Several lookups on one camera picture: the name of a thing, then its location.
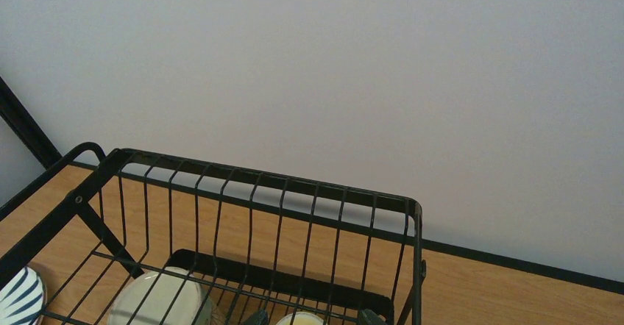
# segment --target rack leg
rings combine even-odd
[[[106,224],[102,222],[95,210],[89,205],[89,203],[83,202],[81,206],[78,206],[78,216],[85,222],[87,227],[98,237],[102,239],[102,243],[110,251],[112,255],[117,255],[120,259],[130,260],[136,263],[130,253],[121,244],[119,239],[113,234]],[[143,270],[140,268],[134,268],[131,265],[120,262],[128,273],[137,278],[143,274]]]

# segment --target bowl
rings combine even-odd
[[[37,271],[22,268],[0,290],[0,324],[39,324],[46,286]]]

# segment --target black baseboard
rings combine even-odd
[[[73,162],[72,165],[91,170],[95,168],[94,165],[80,162]],[[137,176],[134,174],[121,173],[121,176],[123,178],[135,180],[138,182],[144,181],[144,178],[142,176]],[[161,182],[155,179],[148,179],[148,182],[153,185],[159,185],[167,188],[166,182]],[[484,251],[468,249],[460,246],[453,246],[433,240],[423,240],[422,247],[423,249],[436,251],[438,253],[449,254],[456,257],[463,257],[465,259],[479,261],[482,263],[502,266],[504,268],[524,271],[530,274],[549,277],[551,279],[558,279],[565,282],[575,283],[577,285],[596,288],[598,290],[606,290],[608,292],[624,294],[624,282],[618,282],[611,279],[604,279],[602,277],[582,274],[580,272],[564,270],[563,268],[554,268],[552,266],[546,266],[535,262],[514,259],[512,257],[504,257],[502,255],[486,253]]]

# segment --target white bowl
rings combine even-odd
[[[182,268],[165,268],[167,271],[175,272],[186,276],[187,270]],[[161,274],[156,281],[158,272],[151,271],[138,277],[130,283],[119,294],[113,302],[113,308],[108,317],[108,325],[125,325],[130,316],[136,311],[139,303],[149,290],[147,299],[141,305],[137,315],[131,324],[155,325],[165,315],[169,305],[173,302],[183,278]],[[197,282],[187,280],[176,298],[173,307],[167,315],[164,324],[167,325],[204,325],[209,324],[213,304],[210,298],[202,307],[205,292]],[[195,315],[199,312],[197,320],[193,322]]]
[[[323,319],[312,314],[311,312],[293,312],[287,316],[281,318],[277,325],[290,325],[291,319],[294,316],[293,325],[323,325]]]

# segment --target black metal pole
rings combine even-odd
[[[45,169],[60,160],[59,151],[1,77],[0,115]]]

